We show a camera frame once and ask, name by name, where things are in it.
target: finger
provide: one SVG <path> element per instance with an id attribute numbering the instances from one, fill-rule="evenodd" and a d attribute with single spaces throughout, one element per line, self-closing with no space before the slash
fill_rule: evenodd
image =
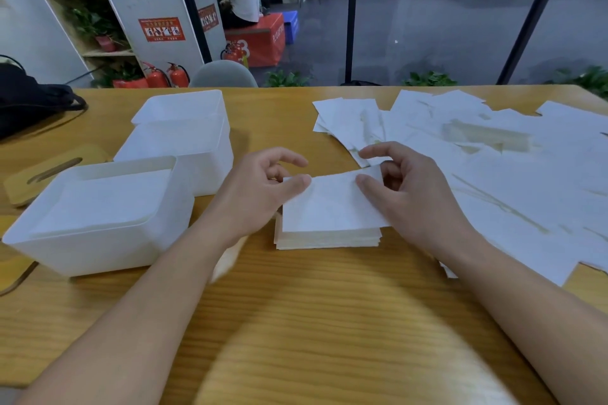
<path id="1" fill-rule="evenodd" d="M 283 178 L 289 178 L 291 175 L 289 171 L 282 165 L 276 164 L 266 169 L 266 178 L 277 179 L 283 181 Z"/>
<path id="2" fill-rule="evenodd" d="M 384 161 L 380 164 L 380 170 L 382 171 L 383 178 L 392 177 L 392 178 L 403 178 L 403 174 L 401 173 L 401 167 L 392 160 Z"/>
<path id="3" fill-rule="evenodd" d="M 297 167 L 305 167 L 308 165 L 308 160 L 297 152 L 293 152 L 284 147 L 271 147 L 257 151 L 256 157 L 262 162 L 263 166 L 270 167 L 277 162 L 287 162 L 294 164 Z"/>
<path id="4" fill-rule="evenodd" d="M 372 157 L 391 157 L 392 160 L 401 165 L 404 161 L 410 161 L 419 157 L 420 154 L 414 149 L 404 146 L 397 141 L 379 142 L 370 146 L 365 146 L 359 151 L 359 156 L 364 159 Z"/>
<path id="5" fill-rule="evenodd" d="M 380 181 L 368 175 L 357 175 L 355 180 L 357 186 L 359 186 L 359 189 L 361 189 L 361 192 L 363 192 L 371 204 L 384 214 L 387 211 L 391 195 L 395 193 L 380 183 Z"/>
<path id="6" fill-rule="evenodd" d="M 313 179 L 309 175 L 296 175 L 272 188 L 277 195 L 278 201 L 282 205 L 296 195 L 304 192 L 307 187 L 310 186 L 312 180 Z"/>

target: wooden shelf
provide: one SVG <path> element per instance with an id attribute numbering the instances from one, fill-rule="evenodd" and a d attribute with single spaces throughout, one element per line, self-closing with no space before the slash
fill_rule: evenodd
<path id="1" fill-rule="evenodd" d="M 135 56 L 132 50 L 117 50 L 111 53 L 108 53 L 103 50 L 91 50 L 82 54 L 85 58 L 95 58 L 95 57 L 112 57 L 112 56 Z"/>

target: chair backrest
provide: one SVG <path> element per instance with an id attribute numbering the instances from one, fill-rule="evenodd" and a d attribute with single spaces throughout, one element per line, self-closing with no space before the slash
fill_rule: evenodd
<path id="1" fill-rule="evenodd" d="M 239 86 L 254 87 L 253 74 L 241 63 L 230 60 L 217 60 L 203 64 L 190 79 L 189 87 L 195 86 Z"/>

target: plant pot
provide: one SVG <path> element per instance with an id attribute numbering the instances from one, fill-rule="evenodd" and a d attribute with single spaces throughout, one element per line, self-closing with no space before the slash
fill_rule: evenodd
<path id="1" fill-rule="evenodd" d="M 145 78 L 137 80 L 112 80 L 114 88 L 149 88 Z"/>
<path id="2" fill-rule="evenodd" d="M 98 35 L 95 37 L 95 40 L 97 40 L 99 46 L 106 53 L 111 53 L 113 51 L 118 50 L 116 43 L 109 35 Z"/>

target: right hand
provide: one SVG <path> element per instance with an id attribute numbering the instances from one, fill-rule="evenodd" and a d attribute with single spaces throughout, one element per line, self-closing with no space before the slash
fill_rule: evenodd
<path id="1" fill-rule="evenodd" d="M 394 141 L 364 147 L 359 155 L 393 159 L 380 165 L 384 185 L 367 175 L 356 182 L 409 243 L 436 254 L 477 235 L 432 158 Z"/>

